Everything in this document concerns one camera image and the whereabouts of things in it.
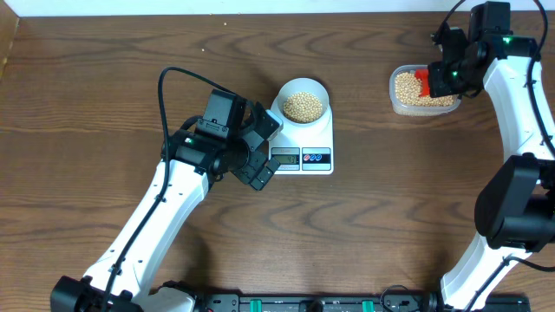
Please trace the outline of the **red plastic scoop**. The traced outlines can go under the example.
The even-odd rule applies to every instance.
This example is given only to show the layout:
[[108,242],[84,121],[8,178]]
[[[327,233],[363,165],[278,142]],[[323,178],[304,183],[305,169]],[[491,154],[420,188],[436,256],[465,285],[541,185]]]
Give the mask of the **red plastic scoop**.
[[416,69],[415,78],[421,83],[420,97],[430,96],[430,87],[428,84],[429,72],[427,69]]

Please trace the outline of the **white digital kitchen scale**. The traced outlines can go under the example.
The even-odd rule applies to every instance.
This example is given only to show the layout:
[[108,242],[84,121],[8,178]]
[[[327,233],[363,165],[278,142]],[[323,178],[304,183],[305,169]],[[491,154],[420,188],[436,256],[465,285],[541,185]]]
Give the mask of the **white digital kitchen scale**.
[[297,123],[284,114],[285,103],[295,94],[279,95],[271,111],[283,121],[282,131],[270,142],[270,156],[281,166],[277,174],[330,175],[334,171],[333,115],[326,92],[298,93],[307,100],[319,100],[321,116],[310,123]]

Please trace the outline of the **grey plastic bowl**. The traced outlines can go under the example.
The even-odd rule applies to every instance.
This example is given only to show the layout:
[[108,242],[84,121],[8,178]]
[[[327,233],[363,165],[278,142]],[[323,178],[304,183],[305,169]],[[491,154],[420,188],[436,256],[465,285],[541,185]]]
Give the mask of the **grey plastic bowl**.
[[[283,105],[287,98],[295,93],[308,92],[314,94],[323,104],[323,114],[319,119],[311,123],[296,123],[284,116]],[[279,90],[272,103],[272,111],[279,115],[284,123],[290,123],[296,127],[326,126],[332,117],[330,108],[330,96],[327,89],[318,81],[310,78],[296,78],[286,82]]]

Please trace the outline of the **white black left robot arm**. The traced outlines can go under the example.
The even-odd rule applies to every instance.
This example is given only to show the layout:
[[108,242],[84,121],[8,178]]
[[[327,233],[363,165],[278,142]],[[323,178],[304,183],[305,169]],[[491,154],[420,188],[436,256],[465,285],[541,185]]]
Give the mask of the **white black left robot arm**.
[[250,101],[186,120],[168,135],[153,180],[105,253],[81,279],[62,276],[50,295],[53,311],[193,311],[197,298],[179,283],[153,280],[173,240],[212,185],[231,172],[256,191],[278,169],[260,151],[283,122]]

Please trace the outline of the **soybeans pile in bowl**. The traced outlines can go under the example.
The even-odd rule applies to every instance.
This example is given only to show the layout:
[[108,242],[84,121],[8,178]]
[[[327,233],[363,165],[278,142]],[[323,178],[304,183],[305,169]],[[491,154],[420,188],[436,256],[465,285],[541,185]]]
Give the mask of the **soybeans pile in bowl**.
[[283,105],[284,116],[296,123],[311,123],[323,114],[323,104],[308,92],[295,93]]

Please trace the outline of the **clear container of soybeans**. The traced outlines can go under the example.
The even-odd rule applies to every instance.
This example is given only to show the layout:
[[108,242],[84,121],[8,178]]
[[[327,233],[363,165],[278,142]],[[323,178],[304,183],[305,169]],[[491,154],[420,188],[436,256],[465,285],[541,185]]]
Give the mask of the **clear container of soybeans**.
[[456,95],[432,98],[420,97],[421,83],[415,78],[417,69],[427,65],[403,65],[389,78],[389,96],[392,108],[399,115],[430,117],[453,112],[461,102]]

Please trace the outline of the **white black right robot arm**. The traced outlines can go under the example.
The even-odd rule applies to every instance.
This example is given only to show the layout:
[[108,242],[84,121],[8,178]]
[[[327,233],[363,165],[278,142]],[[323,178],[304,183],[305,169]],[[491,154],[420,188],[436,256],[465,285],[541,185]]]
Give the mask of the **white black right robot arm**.
[[459,262],[427,295],[424,311],[476,311],[502,278],[554,241],[554,120],[542,85],[545,39],[516,36],[511,5],[486,1],[472,8],[467,30],[442,22],[433,34],[442,59],[428,65],[431,97],[474,98],[494,106],[504,164],[476,199],[476,233]]

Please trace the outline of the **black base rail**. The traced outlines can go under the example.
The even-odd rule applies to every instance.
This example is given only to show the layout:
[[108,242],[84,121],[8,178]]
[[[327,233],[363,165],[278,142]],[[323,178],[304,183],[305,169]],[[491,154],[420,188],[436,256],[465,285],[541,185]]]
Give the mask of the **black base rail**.
[[435,312],[448,311],[436,292],[421,292],[401,285],[380,294],[340,296],[253,295],[210,291],[196,295],[193,312]]

